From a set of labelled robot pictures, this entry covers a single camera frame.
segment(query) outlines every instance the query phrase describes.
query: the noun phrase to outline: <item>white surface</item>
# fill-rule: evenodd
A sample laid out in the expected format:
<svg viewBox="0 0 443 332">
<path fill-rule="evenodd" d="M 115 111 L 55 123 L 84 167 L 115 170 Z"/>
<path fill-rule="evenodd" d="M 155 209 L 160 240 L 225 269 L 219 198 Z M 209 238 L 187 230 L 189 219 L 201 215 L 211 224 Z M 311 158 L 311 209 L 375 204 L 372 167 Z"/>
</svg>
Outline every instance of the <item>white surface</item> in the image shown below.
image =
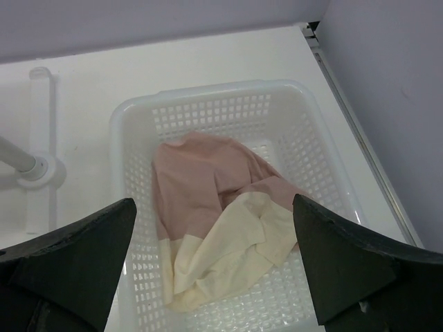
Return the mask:
<svg viewBox="0 0 443 332">
<path fill-rule="evenodd" d="M 57 191 L 57 225 L 112 203 L 109 119 L 137 95 L 242 80 L 297 80 L 315 96 L 373 230 L 402 240 L 383 194 L 354 140 L 300 30 L 275 28 L 137 46 L 0 66 L 0 132 L 27 148 L 29 70 L 46 66 L 57 82 L 57 157 L 66 165 Z M 1 171 L 9 187 L 8 170 Z M 23 196 L 0 192 L 0 241 L 12 243 L 23 225 Z"/>
<path fill-rule="evenodd" d="M 320 204 L 357 223 L 357 197 L 314 96 L 296 81 L 250 81 L 161 92 L 123 102 L 111 118 L 110 159 L 116 199 L 138 208 L 126 274 L 118 299 L 125 326 L 168 331 L 175 320 L 163 307 L 152 206 L 152 159 L 158 145 L 190 131 L 228 136 L 245 144 Z M 299 252 L 249 291 L 181 316 L 187 331 L 304 331 L 315 322 Z"/>
<path fill-rule="evenodd" d="M 442 15 L 443 1 L 331 1 L 317 31 L 418 235 L 426 248 L 439 252 Z"/>
<path fill-rule="evenodd" d="M 0 62 L 319 21 L 329 0 L 17 0 L 0 3 Z"/>
</svg>

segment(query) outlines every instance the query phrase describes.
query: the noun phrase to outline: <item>cream fabric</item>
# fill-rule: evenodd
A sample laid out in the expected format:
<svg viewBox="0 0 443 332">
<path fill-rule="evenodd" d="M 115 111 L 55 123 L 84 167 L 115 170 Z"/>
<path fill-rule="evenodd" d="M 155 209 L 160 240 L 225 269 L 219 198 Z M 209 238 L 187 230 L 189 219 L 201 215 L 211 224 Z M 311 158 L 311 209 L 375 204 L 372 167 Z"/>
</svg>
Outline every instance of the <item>cream fabric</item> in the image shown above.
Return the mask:
<svg viewBox="0 0 443 332">
<path fill-rule="evenodd" d="M 160 240 L 165 304 L 186 312 L 238 295 L 283 264 L 296 242 L 291 211 L 268 194 L 240 194 L 204 239 Z"/>
</svg>

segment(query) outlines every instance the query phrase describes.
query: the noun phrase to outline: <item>cloth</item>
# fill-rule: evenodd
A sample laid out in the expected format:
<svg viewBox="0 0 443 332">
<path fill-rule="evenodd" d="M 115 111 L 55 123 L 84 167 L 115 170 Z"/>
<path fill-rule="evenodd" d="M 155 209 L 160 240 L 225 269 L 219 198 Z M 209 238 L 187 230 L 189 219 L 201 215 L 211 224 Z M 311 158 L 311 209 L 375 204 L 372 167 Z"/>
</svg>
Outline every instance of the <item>cloth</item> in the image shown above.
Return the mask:
<svg viewBox="0 0 443 332">
<path fill-rule="evenodd" d="M 292 200 L 305 193 L 233 139 L 161 144 L 152 189 L 163 299 L 176 311 L 239 295 L 296 244 Z"/>
</svg>

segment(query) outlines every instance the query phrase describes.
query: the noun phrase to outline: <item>laundry basket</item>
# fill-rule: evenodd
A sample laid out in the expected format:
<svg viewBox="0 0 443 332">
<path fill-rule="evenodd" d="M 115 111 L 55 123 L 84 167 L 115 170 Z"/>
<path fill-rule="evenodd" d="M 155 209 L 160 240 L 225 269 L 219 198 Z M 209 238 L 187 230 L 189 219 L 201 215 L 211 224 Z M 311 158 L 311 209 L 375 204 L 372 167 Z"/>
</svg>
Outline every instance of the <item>laundry basket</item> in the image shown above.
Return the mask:
<svg viewBox="0 0 443 332">
<path fill-rule="evenodd" d="M 177 314 L 163 306 L 151 162 L 158 145 L 189 131 L 234 138 L 327 208 L 364 222 L 313 95 L 289 80 L 161 92 L 121 104 L 111 119 L 115 198 L 138 214 L 118 287 L 126 331 L 317 331 L 299 252 L 241 296 Z"/>
</svg>

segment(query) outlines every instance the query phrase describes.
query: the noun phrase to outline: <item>lavender wall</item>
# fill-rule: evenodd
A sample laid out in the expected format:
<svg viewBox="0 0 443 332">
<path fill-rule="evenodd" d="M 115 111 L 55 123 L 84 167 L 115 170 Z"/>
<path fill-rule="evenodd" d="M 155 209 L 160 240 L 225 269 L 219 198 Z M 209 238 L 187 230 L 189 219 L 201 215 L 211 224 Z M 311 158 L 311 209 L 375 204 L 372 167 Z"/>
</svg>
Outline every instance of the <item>lavender wall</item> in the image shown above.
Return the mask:
<svg viewBox="0 0 443 332">
<path fill-rule="evenodd" d="M 0 0 L 0 62 L 318 21 L 329 0 Z"/>
<path fill-rule="evenodd" d="M 424 245 L 443 252 L 443 1 L 332 0 L 320 45 Z"/>
</svg>

